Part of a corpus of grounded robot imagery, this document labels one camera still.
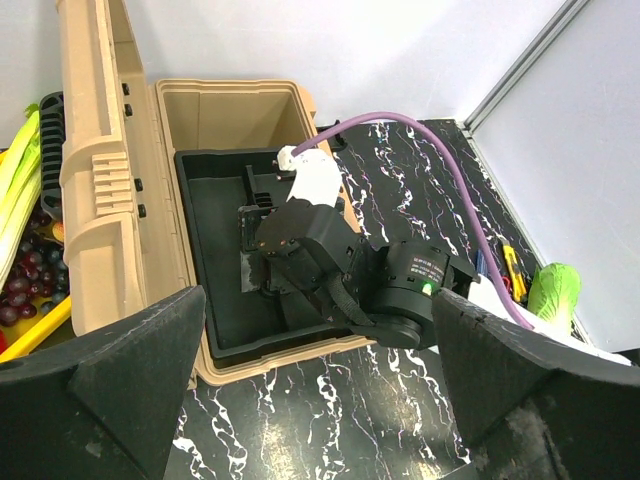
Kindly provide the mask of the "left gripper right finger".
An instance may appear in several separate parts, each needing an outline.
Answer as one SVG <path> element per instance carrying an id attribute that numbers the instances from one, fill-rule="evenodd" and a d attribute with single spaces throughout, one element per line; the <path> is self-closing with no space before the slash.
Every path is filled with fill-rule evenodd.
<path id="1" fill-rule="evenodd" d="M 636 479 L 639 369 L 442 290 L 433 301 L 458 432 L 481 479 Z"/>

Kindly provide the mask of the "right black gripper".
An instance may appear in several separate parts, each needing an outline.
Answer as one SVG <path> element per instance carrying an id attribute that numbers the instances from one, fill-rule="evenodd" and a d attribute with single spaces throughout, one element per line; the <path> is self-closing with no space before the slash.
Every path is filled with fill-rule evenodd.
<path id="1" fill-rule="evenodd" d="M 372 325 L 365 306 L 377 286 L 380 251 L 339 211 L 292 198 L 256 232 L 266 258 L 327 323 Z"/>

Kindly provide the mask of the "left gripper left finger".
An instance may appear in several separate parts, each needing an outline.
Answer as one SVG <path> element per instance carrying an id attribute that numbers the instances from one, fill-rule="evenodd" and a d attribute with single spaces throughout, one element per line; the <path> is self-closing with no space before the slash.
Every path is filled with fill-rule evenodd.
<path id="1" fill-rule="evenodd" d="M 188 287 L 2 363 L 2 478 L 163 478 L 204 316 Z"/>

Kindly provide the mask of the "black tool tray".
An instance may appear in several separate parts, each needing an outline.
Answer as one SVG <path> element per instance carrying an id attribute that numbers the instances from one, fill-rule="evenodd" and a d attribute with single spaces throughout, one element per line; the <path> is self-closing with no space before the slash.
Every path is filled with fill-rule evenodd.
<path id="1" fill-rule="evenodd" d="M 278 172 L 276 155 L 258 148 L 174 156 L 195 278 L 206 293 L 206 351 L 219 371 L 355 338 L 324 322 L 257 250 L 259 223 L 293 181 Z"/>

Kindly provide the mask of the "yellow utility knife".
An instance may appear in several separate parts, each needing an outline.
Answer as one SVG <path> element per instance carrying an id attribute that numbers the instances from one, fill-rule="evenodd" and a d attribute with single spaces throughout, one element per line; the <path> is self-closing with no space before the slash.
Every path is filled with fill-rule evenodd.
<path id="1" fill-rule="evenodd" d="M 507 240 L 501 241 L 503 256 L 512 286 L 512 298 L 517 303 L 525 303 L 527 300 L 527 287 L 519 258 L 515 249 Z"/>

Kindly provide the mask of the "blue red screwdriver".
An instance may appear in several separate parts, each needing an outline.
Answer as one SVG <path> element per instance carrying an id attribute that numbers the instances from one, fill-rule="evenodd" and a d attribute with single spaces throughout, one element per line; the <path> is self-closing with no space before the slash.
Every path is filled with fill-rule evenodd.
<path id="1" fill-rule="evenodd" d="M 475 269 L 479 275 L 489 277 L 488 264 L 483 252 L 480 249 L 478 249 L 476 252 Z"/>

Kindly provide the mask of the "tan plastic tool box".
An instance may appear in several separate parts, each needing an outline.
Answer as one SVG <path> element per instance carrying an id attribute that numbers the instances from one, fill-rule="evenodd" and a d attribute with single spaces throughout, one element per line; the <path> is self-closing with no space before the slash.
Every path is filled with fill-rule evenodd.
<path id="1" fill-rule="evenodd" d="M 316 134 L 316 108 L 291 80 L 149 84 L 123 2 L 56 9 L 65 260 L 73 329 L 84 335 L 195 284 L 177 151 L 293 145 Z"/>

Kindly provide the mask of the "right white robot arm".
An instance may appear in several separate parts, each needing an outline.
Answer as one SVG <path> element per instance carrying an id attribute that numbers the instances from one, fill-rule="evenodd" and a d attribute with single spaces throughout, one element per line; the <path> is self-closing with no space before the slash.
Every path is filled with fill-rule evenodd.
<path id="1" fill-rule="evenodd" d="M 336 162 L 323 150 L 299 155 L 285 146 L 275 162 L 293 183 L 286 200 L 266 215 L 255 239 L 260 256 L 336 328 L 382 346 L 436 345 L 433 302 L 443 290 L 512 324 L 592 357 L 630 365 L 526 312 L 505 287 L 493 285 L 468 261 L 430 242 L 397 241 L 374 248 L 338 209 L 342 187 Z"/>

